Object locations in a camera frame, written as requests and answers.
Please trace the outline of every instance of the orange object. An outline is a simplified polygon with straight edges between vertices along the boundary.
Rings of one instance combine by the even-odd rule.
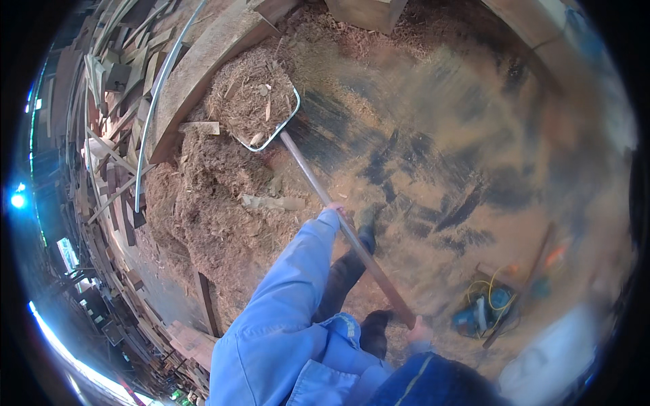
[[[548,268],[549,266],[553,265],[555,262],[561,260],[564,257],[564,253],[566,252],[566,250],[567,250],[566,245],[557,247],[556,249],[552,250],[549,256],[546,257],[544,266]]]

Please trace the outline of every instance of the light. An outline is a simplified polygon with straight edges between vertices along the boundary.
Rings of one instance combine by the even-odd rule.
[[[20,209],[25,204],[25,198],[19,194],[15,194],[11,197],[11,204]]]

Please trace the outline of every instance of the wooden beam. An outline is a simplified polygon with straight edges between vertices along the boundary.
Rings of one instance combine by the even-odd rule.
[[[199,307],[203,313],[205,326],[208,333],[215,337],[219,337],[218,328],[216,326],[215,312],[212,309],[212,299],[210,298],[210,287],[207,278],[204,274],[194,269],[194,284],[196,285],[196,294],[199,298]]]
[[[261,40],[280,35],[245,0],[236,0],[196,40],[162,88],[145,148],[151,163],[164,162],[176,145],[178,125],[203,97],[224,63]]]
[[[145,173],[147,173],[147,172],[149,172],[150,170],[154,169],[154,168],[156,167],[156,165],[157,165],[157,164],[149,164],[149,165],[145,166],[145,167],[142,169],[142,175],[144,175]],[[99,217],[99,215],[100,215],[104,210],[106,210],[106,208],[107,208],[111,203],[113,203],[113,201],[115,201],[115,199],[117,199],[117,198],[118,198],[122,193],[124,193],[125,191],[127,191],[127,190],[129,189],[129,187],[131,187],[131,185],[134,184],[134,183],[135,183],[135,176],[132,177],[132,178],[130,178],[128,182],[126,182],[124,185],[122,185],[122,187],[119,188],[117,192],[115,192],[115,194],[113,194],[111,197],[109,197],[109,199],[106,200],[106,203],[104,203],[100,208],[97,209],[97,211],[95,211],[95,214],[92,215],[92,217],[91,217],[91,218],[86,222],[86,224],[90,224],[90,223],[92,223],[92,222],[93,222],[97,217]]]

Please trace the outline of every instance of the hand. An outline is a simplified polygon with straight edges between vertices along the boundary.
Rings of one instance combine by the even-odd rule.
[[[422,316],[415,318],[415,327],[406,333],[406,341],[411,344],[414,341],[429,341],[434,339],[434,331],[431,330],[422,320]]]
[[[348,214],[345,212],[345,209],[343,208],[343,203],[339,203],[338,201],[333,201],[325,209],[332,209],[336,210],[337,212],[341,213],[343,217],[347,218]]]

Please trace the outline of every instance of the wooden stick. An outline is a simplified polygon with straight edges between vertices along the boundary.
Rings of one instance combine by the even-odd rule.
[[[149,25],[149,23],[151,23],[151,21],[153,21],[153,19],[158,16],[158,14],[160,14],[161,12],[163,12],[167,8],[169,3],[171,3],[171,0],[168,1],[167,3],[163,4],[158,10],[154,11],[152,15],[147,17],[147,19],[144,20],[144,23],[140,24],[140,26],[138,28],[136,28],[135,31],[133,31],[133,34],[131,34],[127,38],[127,40],[124,42],[124,45],[122,46],[122,49],[126,48],[131,42],[133,42],[135,37],[137,37],[138,34],[140,34],[142,32],[142,30],[144,30]]]
[[[154,169],[154,168],[156,167],[156,165],[157,165],[157,164],[150,164],[150,165],[147,165],[147,166],[142,170],[142,175],[144,175],[145,173],[147,173],[147,172],[149,172],[150,170]],[[134,184],[134,183],[135,183],[135,176],[132,177],[132,178],[130,178],[129,181],[126,182],[126,183],[125,183],[121,188],[117,189],[117,191],[116,191],[115,193],[113,193],[113,196],[109,197],[109,199],[106,200],[106,203],[104,203],[104,204],[103,204],[103,205],[102,205],[102,206],[101,206],[101,207],[100,207],[100,208],[95,212],[95,214],[92,215],[92,217],[91,217],[91,218],[86,222],[86,224],[90,224],[90,223],[92,223],[92,222],[93,222],[97,217],[99,217],[99,215],[101,214],[101,212],[103,212],[104,210],[106,210],[106,208],[107,208],[108,206],[110,206],[111,203],[113,203],[113,201],[115,201],[115,199],[117,199],[117,198],[118,198],[122,193],[124,193],[126,190],[128,190],[129,187],[131,187],[131,185]]]
[[[129,136],[130,136],[130,135],[131,135],[131,130],[128,130],[126,133],[124,133],[124,135],[122,135],[122,136],[120,137],[120,139],[115,143],[115,145],[114,145],[113,148],[111,148],[111,149],[112,149],[113,151],[116,151],[117,148],[118,148],[118,147],[119,147],[123,142],[125,142],[127,139],[129,139]],[[104,166],[104,165],[106,165],[106,162],[109,161],[109,156],[110,156],[110,155],[107,155],[106,157],[103,157],[103,158],[101,159],[101,161],[99,162],[99,164],[97,164],[97,168],[95,168],[95,173],[99,173],[99,170],[101,169],[101,167]]]
[[[135,175],[135,172],[136,172],[136,171],[135,171],[135,168],[132,167],[131,165],[129,165],[129,163],[126,162],[126,161],[124,160],[124,158],[122,158],[122,157],[120,156],[120,154],[118,154],[117,152],[113,151],[111,147],[109,147],[108,145],[106,145],[106,143],[105,143],[104,141],[102,141],[101,138],[100,138],[97,134],[95,134],[95,132],[94,132],[93,130],[89,129],[88,126],[86,126],[86,132],[87,132],[88,134],[90,134],[90,135],[92,136],[92,138],[95,139],[95,141],[97,141],[97,143],[99,144],[99,146],[100,146],[104,151],[108,152],[108,153],[109,153],[113,158],[115,158],[115,160],[117,161],[118,164],[122,165],[122,166],[123,166],[124,168],[126,168],[129,172],[131,172],[133,175]]]
[[[555,237],[555,228],[556,228],[555,223],[553,222],[549,223],[549,226],[546,229],[546,233],[544,234],[544,239],[542,240],[541,246],[537,251],[537,256],[535,257],[535,261],[532,263],[530,273],[528,274],[528,278],[526,279],[526,283],[524,284],[523,289],[521,290],[519,295],[513,300],[512,305],[510,306],[510,310],[508,311],[508,314],[506,314],[506,316],[503,319],[501,319],[499,325],[494,328],[492,334],[490,334],[487,340],[483,343],[483,348],[488,349],[492,344],[494,344],[494,341],[503,332],[503,329],[506,328],[506,326],[509,324],[509,321],[511,321],[511,319],[515,317],[516,313],[519,313],[515,310],[523,306],[524,303],[526,303],[526,298],[530,294],[530,289],[532,288],[533,282],[535,282],[537,276],[544,269],[543,259],[546,258],[546,256],[549,254],[549,250],[551,249],[551,242]]]

